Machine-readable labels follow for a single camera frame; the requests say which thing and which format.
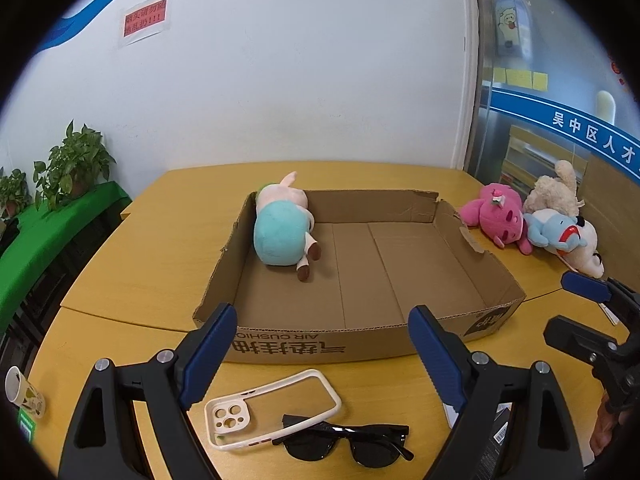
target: pink plush toy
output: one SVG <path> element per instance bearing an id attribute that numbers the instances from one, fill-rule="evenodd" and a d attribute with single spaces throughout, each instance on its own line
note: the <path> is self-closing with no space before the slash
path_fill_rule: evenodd
<path id="1" fill-rule="evenodd" d="M 460 210 L 460 218 L 468 226 L 480 228 L 501 249 L 516 242 L 522 254 L 531 254 L 527 224 L 522 217 L 520 195 L 504 184 L 489 184 L 480 190 L 480 198 Z"/>

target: cardboard box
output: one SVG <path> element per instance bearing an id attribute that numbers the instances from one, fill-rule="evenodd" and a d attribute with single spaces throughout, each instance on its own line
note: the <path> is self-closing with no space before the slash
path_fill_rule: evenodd
<path id="1" fill-rule="evenodd" d="M 524 300 L 503 264 L 473 239 L 436 192 L 307 192 L 322 258 L 299 282 L 293 267 L 267 267 L 253 248 L 249 195 L 193 314 L 202 325 L 221 302 L 238 311 L 226 360 L 286 364 L 415 353 L 406 319 L 426 304 L 463 340 L 497 330 Z"/>

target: white phone case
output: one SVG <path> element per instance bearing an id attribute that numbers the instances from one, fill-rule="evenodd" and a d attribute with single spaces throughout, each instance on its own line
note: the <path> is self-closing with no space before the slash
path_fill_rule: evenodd
<path id="1" fill-rule="evenodd" d="M 205 405 L 209 443 L 231 451 L 290 435 L 327 420 L 342 401 L 318 370 L 305 370 L 251 390 L 212 399 Z M 282 415 L 307 420 L 282 427 Z"/>

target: plant pot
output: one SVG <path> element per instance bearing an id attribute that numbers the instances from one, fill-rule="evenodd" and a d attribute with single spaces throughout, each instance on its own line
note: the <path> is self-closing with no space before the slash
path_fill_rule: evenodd
<path id="1" fill-rule="evenodd" d="M 9 200 L 4 204 L 4 210 L 9 218 L 13 218 L 18 212 L 18 204 L 15 200 Z"/>
<path id="2" fill-rule="evenodd" d="M 87 191 L 89 191 L 89 185 L 86 182 L 74 180 L 73 187 L 71 188 L 71 200 L 75 200 L 76 198 L 80 198 Z"/>

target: sunglasses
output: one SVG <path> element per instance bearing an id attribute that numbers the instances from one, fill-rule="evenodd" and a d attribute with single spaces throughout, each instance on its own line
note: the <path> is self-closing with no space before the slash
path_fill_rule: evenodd
<path id="1" fill-rule="evenodd" d="M 306 416 L 283 415 L 282 425 L 288 428 L 307 419 Z M 408 426 L 338 426 L 320 422 L 306 430 L 277 438 L 273 440 L 273 445 L 284 444 L 292 457 L 315 462 L 329 455 L 338 440 L 346 438 L 351 446 L 351 455 L 357 463 L 364 467 L 379 468 L 391 465 L 400 455 L 405 460 L 414 459 L 414 454 L 404 447 L 407 435 Z"/>

